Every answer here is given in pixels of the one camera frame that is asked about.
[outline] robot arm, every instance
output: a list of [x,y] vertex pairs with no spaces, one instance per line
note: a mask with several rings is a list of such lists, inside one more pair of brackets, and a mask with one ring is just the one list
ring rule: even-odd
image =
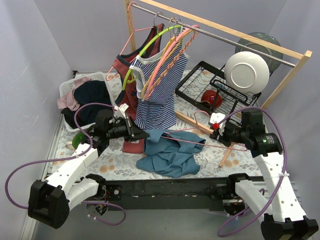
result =
[[[272,204],[259,218],[265,240],[306,240],[318,231],[317,221],[308,219],[294,193],[289,175],[282,173],[284,164],[283,149],[274,133],[266,133],[262,112],[243,111],[241,126],[230,121],[217,126],[224,115],[213,113],[210,119],[215,129],[212,138],[226,146],[242,143],[251,151],[259,166],[267,190],[273,193],[279,181],[283,180]],[[240,196],[257,215],[267,203],[266,198],[256,189],[250,177],[245,173],[230,175],[227,187],[231,194]]]
[[101,110],[95,125],[87,129],[93,146],[83,133],[82,142],[72,156],[74,159],[65,162],[55,173],[44,181],[36,180],[30,189],[28,215],[55,229],[60,228],[67,220],[69,212],[89,197],[101,199],[106,195],[106,180],[96,174],[89,174],[75,184],[84,170],[95,161],[108,147],[110,139],[123,137],[131,142],[149,137],[149,134],[138,128],[129,116],[125,115],[127,106],[120,106],[113,114],[111,110]]

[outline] white plastic basket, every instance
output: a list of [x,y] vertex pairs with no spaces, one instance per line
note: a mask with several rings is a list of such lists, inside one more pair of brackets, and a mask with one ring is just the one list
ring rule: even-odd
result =
[[[114,97],[113,97],[113,94],[112,94],[111,89],[110,89],[110,86],[109,86],[108,82],[105,79],[105,74],[103,72],[100,72],[100,71],[99,72],[95,72],[95,73],[91,73],[91,74],[88,74],[88,75],[85,75],[85,76],[79,76],[79,77],[76,77],[76,78],[71,79],[69,81],[65,81],[65,82],[61,83],[61,85],[59,86],[60,97],[66,95],[68,92],[72,91],[75,88],[75,80],[81,79],[83,77],[90,77],[90,78],[92,78],[92,80],[104,81],[105,85],[106,85],[106,89],[108,90],[108,93],[109,93],[111,104],[113,106],[116,105]],[[65,116],[63,116],[63,120],[64,120],[65,128],[69,132],[79,131],[79,128],[73,129],[72,127],[70,127],[70,125],[65,121]],[[91,124],[82,126],[81,128],[82,129],[87,129],[93,124],[95,124],[95,123],[91,123]]]

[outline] gray floor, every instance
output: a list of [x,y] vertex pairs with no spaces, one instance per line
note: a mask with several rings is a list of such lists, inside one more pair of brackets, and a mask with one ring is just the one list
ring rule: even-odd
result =
[[[106,212],[105,219],[114,222],[122,218],[122,212]],[[233,230],[250,218],[234,220],[225,231]],[[87,217],[85,205],[73,209],[65,224],[59,229],[37,223],[33,240],[212,240],[222,239],[217,230],[227,219],[213,215],[205,210],[129,210],[126,220],[119,226],[107,226]],[[227,240],[263,240],[258,221]]]

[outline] green hanger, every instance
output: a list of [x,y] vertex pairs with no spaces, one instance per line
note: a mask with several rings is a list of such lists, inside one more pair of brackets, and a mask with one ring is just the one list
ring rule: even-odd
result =
[[[161,35],[163,35],[164,33],[174,29],[174,28],[181,28],[180,25],[174,25],[174,26],[171,26],[169,28],[166,28],[165,30],[159,32],[157,35],[154,36],[154,38],[152,38],[145,46],[144,48],[139,52],[139,56],[141,57],[145,51],[147,51],[147,49],[151,46],[151,44],[154,43],[155,40],[157,40],[157,38],[159,38]],[[128,83],[133,83],[136,79],[136,78],[133,78],[133,76],[131,77],[132,79],[131,80],[128,80],[129,76],[132,75],[132,70],[129,69],[128,72],[126,73],[125,77],[124,77],[124,81],[123,81],[123,85],[122,85],[122,90],[125,90],[126,89],[126,85],[127,85],[127,82]]]

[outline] wooden stick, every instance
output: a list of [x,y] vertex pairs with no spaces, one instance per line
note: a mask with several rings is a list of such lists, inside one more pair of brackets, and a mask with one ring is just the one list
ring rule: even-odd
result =
[[[186,122],[187,124],[190,124],[193,127],[197,126],[196,120],[184,115],[182,112],[175,110],[175,115],[178,119],[181,119],[182,121]],[[198,129],[206,134],[209,134],[209,135],[214,132],[212,129],[210,129],[210,127],[207,127],[199,122],[198,122]]]
[[128,31],[129,31],[129,36],[132,34],[132,37],[130,39],[130,46],[131,46],[131,51],[135,51],[136,50],[136,39],[135,39],[135,33],[134,33],[134,29],[132,28],[129,19],[131,19],[132,24],[133,23],[133,17],[132,17],[132,11],[131,11],[131,7],[129,8],[129,12],[127,12],[128,10],[128,6],[131,3],[131,0],[124,0],[124,10],[125,10],[125,15],[126,15],[126,22],[128,25]]
[[312,55],[312,51],[306,51],[301,60],[295,65],[294,68],[284,77],[276,89],[271,93],[268,99],[262,104],[262,108],[266,109],[278,96],[279,93],[285,88],[285,86],[290,83],[291,79],[297,74],[297,72],[305,65]]
[[176,8],[173,8],[173,7],[170,7],[170,6],[167,6],[167,5],[164,5],[162,3],[159,3],[159,2],[156,2],[156,1],[153,1],[153,0],[140,0],[141,2],[144,2],[144,3],[147,3],[147,4],[150,4],[150,5],[153,5],[153,6],[156,6],[160,9],[164,9],[164,10],[167,10],[171,13],[174,13],[174,14],[178,14],[180,16],[183,16],[183,17],[186,17],[188,19],[191,19],[191,20],[194,20],[194,21],[197,21],[199,23],[202,23],[202,24],[205,24],[205,25],[208,25],[210,27],[213,27],[215,29],[218,29],[218,30],[221,30],[223,32],[226,32],[228,34],[231,34],[231,35],[234,35],[234,36],[237,36],[239,38],[242,38],[242,39],[246,39],[250,42],[253,42],[253,43],[256,43],[256,44],[259,44],[261,46],[264,46],[266,48],[269,48],[269,49],[272,49],[272,50],[275,50],[275,51],[278,51],[280,53],[283,53],[285,55],[288,55],[288,56],[291,56],[293,58],[296,58],[296,59],[302,59],[302,57],[304,55],[302,55],[301,53],[298,53],[298,52],[295,52],[295,51],[292,51],[290,49],[286,49],[282,46],[278,46],[278,45],[275,45],[271,42],[267,42],[267,41],[264,41],[262,39],[259,39],[259,38],[256,38],[254,36],[250,36],[248,34],[245,34],[243,32],[240,32],[240,31],[237,31],[237,30],[234,30],[232,28],[229,28],[229,27],[226,27],[226,26],[223,26],[223,25],[220,25],[218,23],[215,23],[213,21],[209,21],[207,19],[204,19],[202,17],[199,17],[199,16],[196,16],[196,15],[193,15],[193,14],[190,14],[190,13],[187,13],[185,11],[181,11],[179,9],[176,9]]
[[227,158],[228,158],[228,156],[229,156],[229,154],[230,154],[230,152],[231,152],[231,150],[232,150],[233,148],[234,148],[234,143],[231,143],[230,147],[229,147],[229,148],[227,149],[227,151],[225,152],[225,154],[224,154],[224,156],[223,156],[223,158],[222,158],[222,160],[221,160],[218,168],[222,168],[222,166],[224,165],[225,161],[227,160]]

